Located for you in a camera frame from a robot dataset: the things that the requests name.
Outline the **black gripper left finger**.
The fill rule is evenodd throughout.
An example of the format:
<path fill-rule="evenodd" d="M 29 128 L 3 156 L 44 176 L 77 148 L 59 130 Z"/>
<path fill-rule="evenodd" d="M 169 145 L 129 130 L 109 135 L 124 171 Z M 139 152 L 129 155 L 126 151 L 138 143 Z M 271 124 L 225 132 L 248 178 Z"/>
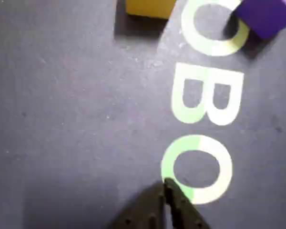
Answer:
<path fill-rule="evenodd" d="M 166 205 L 172 186 L 156 182 L 131 198 L 108 229 L 165 229 Z"/>

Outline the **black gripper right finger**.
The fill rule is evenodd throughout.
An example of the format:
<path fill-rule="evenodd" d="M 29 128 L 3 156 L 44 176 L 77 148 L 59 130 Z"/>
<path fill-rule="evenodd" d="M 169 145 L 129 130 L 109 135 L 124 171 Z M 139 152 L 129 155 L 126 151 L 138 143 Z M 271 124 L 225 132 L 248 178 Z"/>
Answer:
<path fill-rule="evenodd" d="M 164 179 L 164 196 L 171 208 L 174 229 L 210 229 L 203 216 L 171 178 Z"/>

